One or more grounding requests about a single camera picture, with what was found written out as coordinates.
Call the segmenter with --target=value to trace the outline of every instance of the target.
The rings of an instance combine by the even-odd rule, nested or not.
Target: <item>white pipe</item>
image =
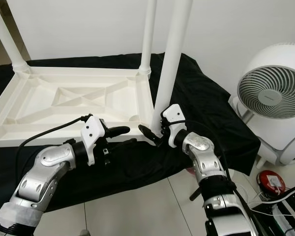
[[[160,113],[169,106],[171,100],[191,6],[192,0],[176,0],[175,2],[153,118],[150,126],[155,134],[160,134]]]
[[[0,15],[0,40],[12,61],[13,70],[23,71],[28,69],[29,66],[23,60],[1,15]]]
[[[150,63],[151,51],[152,51],[156,3],[157,3],[157,0],[149,0],[147,3],[147,15],[146,15],[146,23],[145,23],[144,36],[143,36],[142,57],[141,57],[141,65],[139,67],[139,72],[144,75],[149,75],[151,73],[151,67],[149,63]]]

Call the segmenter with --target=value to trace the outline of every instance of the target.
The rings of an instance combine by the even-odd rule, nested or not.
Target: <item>white tape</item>
[[[36,227],[44,212],[14,203],[5,203],[0,209],[0,225],[9,228],[15,223]]]

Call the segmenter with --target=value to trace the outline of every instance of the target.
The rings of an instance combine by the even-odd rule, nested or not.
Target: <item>black tablecloth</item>
[[[149,80],[153,103],[161,74],[164,54],[151,56],[152,74]],[[108,57],[48,59],[29,61],[30,66],[138,68],[141,54]],[[0,94],[13,76],[11,65],[0,66]],[[196,61],[181,55],[171,104],[178,103],[186,119],[209,126],[219,137],[229,167],[249,174],[257,155],[260,141],[237,117],[228,104],[229,94],[205,76]],[[196,125],[188,129],[214,138]],[[25,147],[20,167],[33,151],[41,147]],[[0,148],[0,207],[14,191],[15,147]],[[33,164],[29,162],[27,170]],[[180,150],[164,145],[160,148],[145,142],[130,143],[115,149],[109,167],[95,164],[68,172],[59,186],[48,210],[71,206],[125,190],[135,189],[171,176],[190,167],[191,161]]]

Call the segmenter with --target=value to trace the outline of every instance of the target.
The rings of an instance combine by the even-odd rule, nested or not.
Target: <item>red object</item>
[[[260,188],[269,195],[277,196],[285,192],[285,182],[273,171],[262,171],[257,176]]]

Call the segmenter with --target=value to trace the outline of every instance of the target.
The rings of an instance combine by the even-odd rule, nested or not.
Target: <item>white floor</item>
[[[5,20],[22,56],[29,60],[13,19]],[[0,42],[0,65],[9,63]],[[295,186],[295,165],[274,167],[267,163],[264,169],[279,173],[287,187]],[[250,200],[259,191],[255,180],[259,171],[254,167],[250,176],[234,173],[233,181],[244,198],[241,186]],[[140,189],[45,213],[34,235],[78,236],[87,228],[93,236],[205,236],[203,200],[189,201],[196,188],[195,177],[183,170]]]

